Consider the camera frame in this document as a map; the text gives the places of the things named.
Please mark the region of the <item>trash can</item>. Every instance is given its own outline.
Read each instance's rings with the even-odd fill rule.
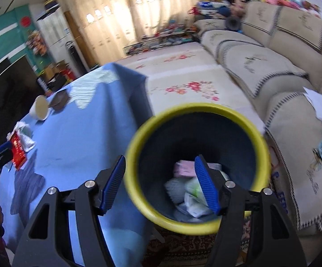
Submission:
[[[177,161],[194,161],[199,154],[207,162],[220,163],[230,179],[245,189],[259,192],[268,187],[268,148],[247,118],[211,103],[180,105],[145,122],[128,147],[126,189],[146,218],[186,235],[217,232],[220,218],[214,214],[202,223],[176,221],[175,205],[164,187]]]

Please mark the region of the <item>white paper cup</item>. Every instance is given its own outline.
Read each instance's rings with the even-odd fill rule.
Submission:
[[[48,117],[48,101],[44,95],[39,95],[32,107],[29,114],[32,118],[37,120],[45,120]]]

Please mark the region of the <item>curtain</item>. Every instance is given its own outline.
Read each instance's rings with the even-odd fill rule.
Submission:
[[[101,65],[125,57],[123,48],[154,35],[170,19],[191,24],[199,0],[58,0],[69,10]]]

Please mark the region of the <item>black round object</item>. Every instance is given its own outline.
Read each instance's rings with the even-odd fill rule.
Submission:
[[[239,17],[230,16],[225,20],[225,26],[230,31],[239,31],[241,29],[241,20]]]
[[[139,183],[147,201],[171,220],[180,221],[164,184],[173,177],[177,161],[194,161],[199,154],[209,163],[220,163],[235,183],[251,188],[256,172],[255,151],[238,124],[208,112],[176,116],[147,139],[138,166]],[[202,217],[202,221],[212,219],[214,214]]]

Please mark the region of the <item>yellow trash can rim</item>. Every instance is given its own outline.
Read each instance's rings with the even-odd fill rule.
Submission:
[[[256,173],[251,186],[252,191],[260,192],[268,187],[270,177],[270,155],[267,144],[258,129],[242,114],[222,105],[212,103],[188,103],[179,105],[153,116],[145,122],[136,132],[130,142],[126,154],[126,171],[124,176],[125,187],[130,199],[138,210],[151,222],[175,233],[185,235],[208,235],[217,233],[221,219],[212,220],[204,223],[184,223],[171,220],[161,215],[144,196],[137,174],[137,163],[139,155],[147,139],[166,121],[188,113],[209,112],[222,115],[237,123],[248,135],[256,155]]]

